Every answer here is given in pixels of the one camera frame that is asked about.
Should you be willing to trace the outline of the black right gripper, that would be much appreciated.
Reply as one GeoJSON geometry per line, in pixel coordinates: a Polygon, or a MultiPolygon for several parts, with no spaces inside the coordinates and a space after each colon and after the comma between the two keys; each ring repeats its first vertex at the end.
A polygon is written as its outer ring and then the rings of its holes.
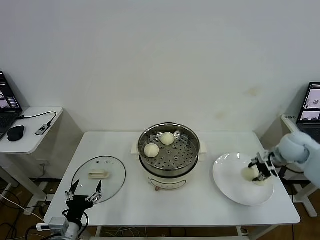
{"type": "Polygon", "coordinates": [[[259,171],[259,175],[252,180],[253,182],[265,182],[270,177],[278,176],[276,169],[270,161],[259,162],[258,159],[252,159],[248,168],[252,168],[253,166],[257,166],[259,171]]]}

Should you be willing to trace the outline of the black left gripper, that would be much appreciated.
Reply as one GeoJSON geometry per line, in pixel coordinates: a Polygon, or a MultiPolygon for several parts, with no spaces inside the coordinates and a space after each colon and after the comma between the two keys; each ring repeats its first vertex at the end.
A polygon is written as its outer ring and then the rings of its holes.
{"type": "Polygon", "coordinates": [[[102,181],[98,182],[95,192],[90,196],[75,196],[79,180],[73,183],[69,191],[65,191],[68,212],[66,218],[71,223],[81,223],[84,212],[97,204],[102,197],[102,181]]]}

